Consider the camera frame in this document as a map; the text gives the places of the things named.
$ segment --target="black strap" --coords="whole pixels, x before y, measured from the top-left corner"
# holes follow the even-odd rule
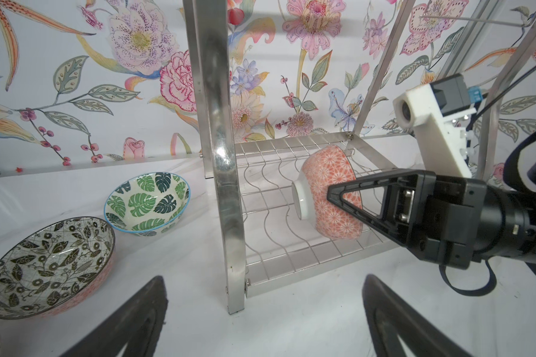
[[[489,273],[489,279],[485,286],[483,286],[480,289],[475,290],[463,290],[463,289],[457,289],[454,286],[452,286],[449,282],[449,278],[446,276],[446,266],[439,265],[439,272],[441,273],[441,277],[443,278],[443,281],[453,290],[455,290],[457,293],[464,295],[464,296],[485,296],[486,294],[490,293],[494,290],[496,287],[496,275],[494,275],[494,271],[492,271],[492,268],[490,267],[490,264],[488,263],[488,260],[484,261],[486,264],[486,267],[488,268]]]
[[[508,156],[508,159],[504,163],[504,173],[502,175],[504,183],[512,187],[518,192],[531,192],[520,177],[518,172],[518,159],[520,159],[520,153],[528,145],[536,141],[536,131],[532,133],[528,138],[518,145],[514,151]]]

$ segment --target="metal leg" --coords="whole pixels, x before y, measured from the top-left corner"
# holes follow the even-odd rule
[[[536,51],[536,20],[527,35],[520,42],[516,52],[510,57],[507,64],[498,74],[492,88],[486,98],[490,103],[505,90],[510,82]],[[496,102],[493,107],[482,115],[482,127],[480,133],[479,162],[475,178],[487,181],[493,173],[494,154],[496,152],[496,138],[498,134],[498,116],[502,100]]]
[[[359,115],[357,116],[356,126],[353,128],[352,131],[352,134],[355,137],[359,136],[361,129],[364,127],[365,119],[367,119],[367,115],[372,108],[373,101],[375,101],[375,97],[377,95],[377,92],[379,91],[379,87],[381,86],[383,77],[385,77],[387,69],[391,64],[391,60],[395,55],[395,50],[397,49],[397,45],[399,44],[399,39],[401,38],[403,29],[407,26],[407,20],[409,18],[409,15],[411,14],[411,10],[414,4],[415,0],[403,1],[403,5],[401,6],[399,13],[397,14],[397,18],[394,22],[395,26],[389,34],[389,39],[387,40],[385,51],[381,56],[379,70],[377,71],[377,75],[373,77],[372,85],[369,88],[367,94],[365,95],[364,103],[362,104],[361,110],[359,111]]]
[[[229,314],[233,314],[244,309],[246,248],[236,170],[236,152],[230,120],[226,11],[226,1],[198,0],[193,2],[194,28],[198,46],[197,58],[202,74],[202,93],[210,125],[212,167],[225,251],[228,311]]]
[[[202,159],[205,164],[205,178],[213,177],[213,160],[210,148],[210,128],[208,127],[208,112],[203,92],[202,70],[200,69],[200,54],[197,44],[197,29],[195,27],[195,14],[193,0],[183,0],[185,8],[185,22],[187,24],[188,53],[191,55],[191,70],[193,72],[193,86],[197,102],[197,119],[200,134],[200,147]]]

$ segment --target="white tabletop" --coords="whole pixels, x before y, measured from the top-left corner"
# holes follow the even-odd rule
[[[117,261],[102,287],[50,318],[0,320],[3,356],[58,356],[99,325],[155,275],[169,307],[155,356],[371,356],[361,288],[375,274],[476,356],[536,356],[536,277],[522,263],[493,258],[494,292],[460,296],[430,263],[397,248],[246,301],[226,312],[225,272],[212,179],[198,158],[0,178],[0,257],[37,229],[80,215],[103,216],[109,192],[138,174],[171,171],[192,189],[183,220],[158,239],[116,232]],[[471,289],[486,268],[448,269]]]

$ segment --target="floral wallpaper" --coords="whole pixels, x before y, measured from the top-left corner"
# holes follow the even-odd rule
[[[402,0],[227,3],[235,141],[352,130]],[[421,16],[477,5],[416,2],[362,135],[400,132],[464,29]],[[0,171],[199,152],[187,48],[181,0],[0,0]]]

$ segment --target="green leaf patterned bowl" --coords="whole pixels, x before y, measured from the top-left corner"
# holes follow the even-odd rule
[[[115,233],[103,219],[49,225],[0,259],[0,319],[55,315],[85,300],[105,281]]]
[[[191,189],[179,175],[143,174],[117,187],[103,212],[116,230],[157,237],[177,225],[190,199]]]

